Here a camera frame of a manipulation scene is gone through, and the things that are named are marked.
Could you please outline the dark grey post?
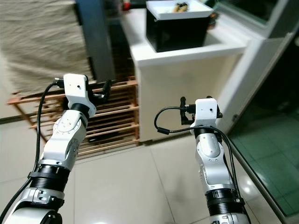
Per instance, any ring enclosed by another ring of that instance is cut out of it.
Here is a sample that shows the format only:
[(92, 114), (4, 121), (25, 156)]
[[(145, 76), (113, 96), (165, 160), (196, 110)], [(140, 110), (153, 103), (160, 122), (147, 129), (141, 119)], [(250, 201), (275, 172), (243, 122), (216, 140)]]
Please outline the dark grey post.
[(96, 81), (115, 79), (103, 0), (75, 0), (92, 74)]

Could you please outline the small brown black item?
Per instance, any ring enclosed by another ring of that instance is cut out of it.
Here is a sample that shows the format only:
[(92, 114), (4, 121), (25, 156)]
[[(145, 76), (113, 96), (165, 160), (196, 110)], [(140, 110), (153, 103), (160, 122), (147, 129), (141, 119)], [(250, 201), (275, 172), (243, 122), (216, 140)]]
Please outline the small brown black item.
[(185, 2), (177, 3), (173, 9), (173, 13), (183, 13), (188, 11), (188, 4)]

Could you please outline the brown wooden slat rack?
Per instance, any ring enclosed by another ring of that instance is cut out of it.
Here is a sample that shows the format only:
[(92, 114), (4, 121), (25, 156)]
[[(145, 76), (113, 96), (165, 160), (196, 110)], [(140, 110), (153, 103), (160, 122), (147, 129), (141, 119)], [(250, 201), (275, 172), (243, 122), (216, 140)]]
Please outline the brown wooden slat rack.
[[(51, 137), (54, 123), (62, 117), (66, 105), (62, 88), (52, 88), (45, 97), (39, 115), (43, 143)], [(137, 80), (129, 76), (114, 82), (108, 101), (97, 106), (95, 115), (88, 120), (87, 134), (79, 146), (78, 158), (139, 145), (138, 111)]]

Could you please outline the white cabinet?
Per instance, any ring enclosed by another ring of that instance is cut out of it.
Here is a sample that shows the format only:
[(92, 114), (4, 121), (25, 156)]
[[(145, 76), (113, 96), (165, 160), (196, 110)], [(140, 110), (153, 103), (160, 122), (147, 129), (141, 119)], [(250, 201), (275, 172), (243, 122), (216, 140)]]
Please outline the white cabinet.
[(153, 124), (163, 107), (178, 106), (182, 97), (190, 103), (220, 98), (251, 41), (239, 24), (222, 15), (208, 30), (203, 47), (158, 53), (146, 37), (146, 18), (145, 9), (120, 17), (138, 84), (141, 142), (164, 138)]

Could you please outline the black square box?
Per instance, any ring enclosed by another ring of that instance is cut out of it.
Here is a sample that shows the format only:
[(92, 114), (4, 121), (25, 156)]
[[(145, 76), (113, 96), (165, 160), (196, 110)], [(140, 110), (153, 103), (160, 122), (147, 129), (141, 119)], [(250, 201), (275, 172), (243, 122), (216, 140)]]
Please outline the black square box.
[(157, 53), (203, 47), (210, 17), (161, 21), (146, 12), (146, 37)]

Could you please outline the beige woven cloth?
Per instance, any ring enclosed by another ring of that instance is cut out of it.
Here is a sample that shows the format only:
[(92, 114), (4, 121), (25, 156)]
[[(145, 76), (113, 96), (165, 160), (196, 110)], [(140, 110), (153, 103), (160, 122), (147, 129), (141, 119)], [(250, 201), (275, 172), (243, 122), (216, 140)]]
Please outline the beige woven cloth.
[(0, 0), (0, 51), (18, 92), (66, 73), (93, 78), (75, 0)]

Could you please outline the white tray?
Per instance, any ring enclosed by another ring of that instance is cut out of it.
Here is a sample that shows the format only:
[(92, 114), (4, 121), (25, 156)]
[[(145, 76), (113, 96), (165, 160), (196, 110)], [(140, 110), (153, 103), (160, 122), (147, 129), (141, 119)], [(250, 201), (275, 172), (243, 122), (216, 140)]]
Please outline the white tray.
[[(187, 12), (173, 13), (177, 3), (185, 2), (189, 8)], [(209, 17), (213, 12), (211, 7), (198, 0), (148, 0), (147, 10), (154, 17), (152, 21), (175, 21), (182, 19), (194, 19)]]

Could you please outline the white door frame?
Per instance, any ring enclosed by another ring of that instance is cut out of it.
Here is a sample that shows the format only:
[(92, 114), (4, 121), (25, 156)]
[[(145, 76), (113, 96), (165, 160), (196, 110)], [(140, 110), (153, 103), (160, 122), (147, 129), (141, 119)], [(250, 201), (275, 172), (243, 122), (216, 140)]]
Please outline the white door frame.
[(299, 29), (299, 0), (220, 0), (218, 25), (246, 43), (216, 97), (229, 132)]

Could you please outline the silver door track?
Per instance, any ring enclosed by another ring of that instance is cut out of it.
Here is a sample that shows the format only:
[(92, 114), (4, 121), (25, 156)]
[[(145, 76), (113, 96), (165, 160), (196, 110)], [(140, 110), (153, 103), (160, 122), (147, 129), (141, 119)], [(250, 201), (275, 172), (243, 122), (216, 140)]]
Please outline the silver door track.
[(272, 196), (263, 175), (247, 161), (250, 155), (242, 152), (242, 145), (236, 143), (233, 137), (230, 137), (230, 143), (233, 147), (232, 154), (240, 166), (237, 171), (238, 185), (257, 219), (264, 222), (292, 224), (280, 207), (280, 203)]

